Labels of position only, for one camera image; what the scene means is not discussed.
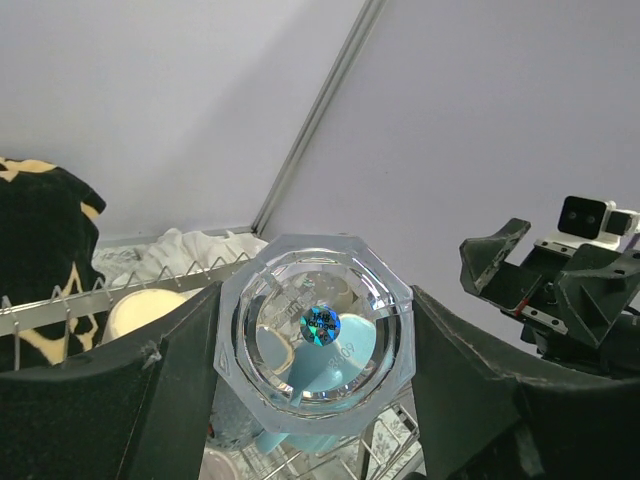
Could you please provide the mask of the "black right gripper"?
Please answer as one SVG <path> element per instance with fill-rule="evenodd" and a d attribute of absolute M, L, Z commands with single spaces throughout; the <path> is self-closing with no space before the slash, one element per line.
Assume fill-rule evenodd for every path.
<path fill-rule="evenodd" d="M 572 256 L 535 247 L 506 261 L 531 223 L 510 219 L 496 233 L 459 246 L 463 290 L 520 322 L 543 359 L 610 378 L 639 373 L 639 252 L 591 244 Z"/>

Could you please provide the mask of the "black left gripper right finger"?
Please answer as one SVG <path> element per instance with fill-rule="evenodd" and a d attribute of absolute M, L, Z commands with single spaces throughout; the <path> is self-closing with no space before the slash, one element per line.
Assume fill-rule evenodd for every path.
<path fill-rule="evenodd" d="M 542 360 L 413 293 L 427 478 L 638 478 L 638 380 Z"/>

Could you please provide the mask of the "grey textured coffee mug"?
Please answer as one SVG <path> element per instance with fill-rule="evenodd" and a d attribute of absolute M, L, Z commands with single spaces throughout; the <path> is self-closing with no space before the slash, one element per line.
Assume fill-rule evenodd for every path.
<path fill-rule="evenodd" d="M 206 446 L 237 451 L 249 446 L 263 427 L 223 378 L 217 380 Z"/>

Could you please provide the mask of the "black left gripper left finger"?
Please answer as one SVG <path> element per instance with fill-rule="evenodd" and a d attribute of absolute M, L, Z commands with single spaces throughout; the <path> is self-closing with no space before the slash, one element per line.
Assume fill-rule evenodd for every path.
<path fill-rule="evenodd" d="M 59 365 L 1 375 L 4 479 L 196 479 L 221 285 Z"/>

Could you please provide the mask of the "clear faceted glass cup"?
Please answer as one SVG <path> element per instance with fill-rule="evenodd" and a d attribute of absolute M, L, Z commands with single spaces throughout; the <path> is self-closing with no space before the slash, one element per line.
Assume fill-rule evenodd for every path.
<path fill-rule="evenodd" d="M 270 433 L 358 433 L 415 374 L 412 290 L 357 236 L 279 236 L 222 284 L 214 366 Z"/>

